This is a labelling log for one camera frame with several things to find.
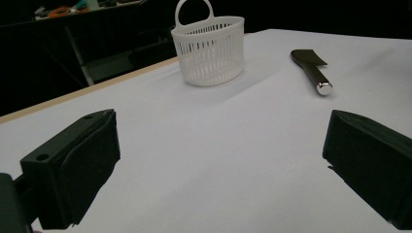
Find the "grey metal stand leg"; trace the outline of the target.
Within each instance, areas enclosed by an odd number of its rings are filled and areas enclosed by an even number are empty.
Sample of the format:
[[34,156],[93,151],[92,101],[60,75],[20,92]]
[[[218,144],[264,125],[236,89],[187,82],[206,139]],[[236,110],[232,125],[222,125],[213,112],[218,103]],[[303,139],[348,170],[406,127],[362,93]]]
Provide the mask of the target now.
[[68,39],[69,39],[69,42],[70,42],[70,44],[71,44],[71,47],[72,47],[72,49],[73,49],[73,51],[74,51],[74,54],[75,54],[76,57],[77,57],[77,60],[78,60],[78,63],[79,63],[79,65],[80,65],[80,68],[81,68],[81,70],[82,70],[82,72],[83,72],[83,75],[85,76],[85,79],[86,79],[86,82],[87,82],[88,86],[94,85],[93,78],[90,76],[90,74],[89,74],[89,72],[88,72],[86,63],[85,63],[84,58],[83,58],[83,56],[82,56],[82,54],[81,54],[81,52],[80,52],[80,49],[79,49],[79,47],[78,47],[78,44],[76,43],[76,40],[75,40],[75,38],[74,38],[74,36],[73,36],[73,34],[72,34],[71,29],[69,28],[69,26],[65,26],[64,28],[65,28],[66,35],[67,35],[67,37],[68,37]]

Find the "white slotted plastic basket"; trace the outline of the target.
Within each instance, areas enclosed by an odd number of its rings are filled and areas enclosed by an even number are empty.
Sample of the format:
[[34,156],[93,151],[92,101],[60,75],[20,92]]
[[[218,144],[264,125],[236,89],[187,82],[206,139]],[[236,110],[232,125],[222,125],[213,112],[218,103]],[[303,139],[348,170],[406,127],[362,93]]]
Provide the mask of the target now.
[[215,17],[208,0],[206,19],[181,24],[179,14],[188,0],[180,0],[171,31],[181,74],[186,83],[213,86],[238,77],[244,69],[244,22],[242,17]]

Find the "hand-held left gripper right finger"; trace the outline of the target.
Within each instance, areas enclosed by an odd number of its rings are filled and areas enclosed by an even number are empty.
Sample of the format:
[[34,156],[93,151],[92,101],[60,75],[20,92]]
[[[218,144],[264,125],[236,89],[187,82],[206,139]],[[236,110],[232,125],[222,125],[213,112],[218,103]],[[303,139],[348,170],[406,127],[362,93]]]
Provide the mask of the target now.
[[384,220],[412,230],[412,139],[365,116],[331,112],[330,168]]

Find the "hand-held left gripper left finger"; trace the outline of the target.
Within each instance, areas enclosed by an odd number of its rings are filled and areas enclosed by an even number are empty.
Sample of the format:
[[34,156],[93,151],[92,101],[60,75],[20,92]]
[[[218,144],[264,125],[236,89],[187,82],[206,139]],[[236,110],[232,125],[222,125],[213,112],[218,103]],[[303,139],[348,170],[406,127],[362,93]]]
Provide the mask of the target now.
[[26,155],[20,166],[35,188],[41,226],[66,229],[80,223],[119,160],[112,109],[79,118]]

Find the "background desk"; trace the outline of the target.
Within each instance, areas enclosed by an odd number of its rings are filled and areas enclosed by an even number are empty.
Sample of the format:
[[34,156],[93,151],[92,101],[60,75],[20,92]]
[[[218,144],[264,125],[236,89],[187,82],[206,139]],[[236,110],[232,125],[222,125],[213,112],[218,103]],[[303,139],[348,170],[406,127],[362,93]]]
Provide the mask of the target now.
[[139,6],[144,3],[146,0],[98,0],[99,9],[91,11],[88,7],[83,10],[76,10],[73,8],[75,5],[68,5],[68,6],[60,6],[54,9],[47,9],[44,6],[39,7],[34,12],[34,19],[46,19],[46,18],[56,18],[56,17],[66,17],[66,16],[74,16],[85,14],[89,12],[96,12],[96,11],[103,11],[109,9],[116,9],[120,7],[127,7],[127,6]]

